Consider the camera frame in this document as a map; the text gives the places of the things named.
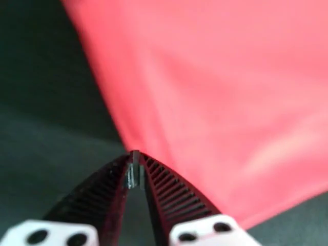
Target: red cloth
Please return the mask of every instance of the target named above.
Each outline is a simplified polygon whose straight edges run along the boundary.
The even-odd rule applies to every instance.
[[[327,190],[327,1],[63,3],[128,149],[244,228]]]

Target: red fabric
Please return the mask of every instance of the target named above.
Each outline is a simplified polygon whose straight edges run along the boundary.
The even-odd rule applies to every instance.
[[[63,3],[128,149],[244,228],[327,190],[327,1]]]

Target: screw hole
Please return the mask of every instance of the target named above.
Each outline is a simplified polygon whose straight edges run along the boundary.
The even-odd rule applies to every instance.
[[[47,230],[38,230],[28,236],[27,243],[29,245],[38,244],[40,242],[43,242],[47,238],[47,236],[48,236]]]
[[[215,223],[213,228],[216,232],[229,232],[232,230],[230,225],[222,222]]]
[[[67,240],[67,246],[82,246],[87,242],[88,237],[84,233],[77,233]]]
[[[196,235],[191,234],[191,233],[182,233],[179,236],[179,240],[181,242],[190,242],[190,241],[195,241],[197,239]]]

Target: dark background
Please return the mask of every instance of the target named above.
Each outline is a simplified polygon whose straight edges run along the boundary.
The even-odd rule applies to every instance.
[[[1,1],[0,235],[124,151],[59,0]],[[325,245],[327,203],[321,195],[250,233],[264,245]],[[120,245],[154,245],[141,191],[129,194]]]

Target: black surface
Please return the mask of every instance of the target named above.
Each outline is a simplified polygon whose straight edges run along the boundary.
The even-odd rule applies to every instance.
[[[60,2],[1,1],[0,235],[124,152]],[[250,232],[264,245],[326,245],[327,204],[324,194]],[[120,245],[153,242],[145,195],[133,190]]]

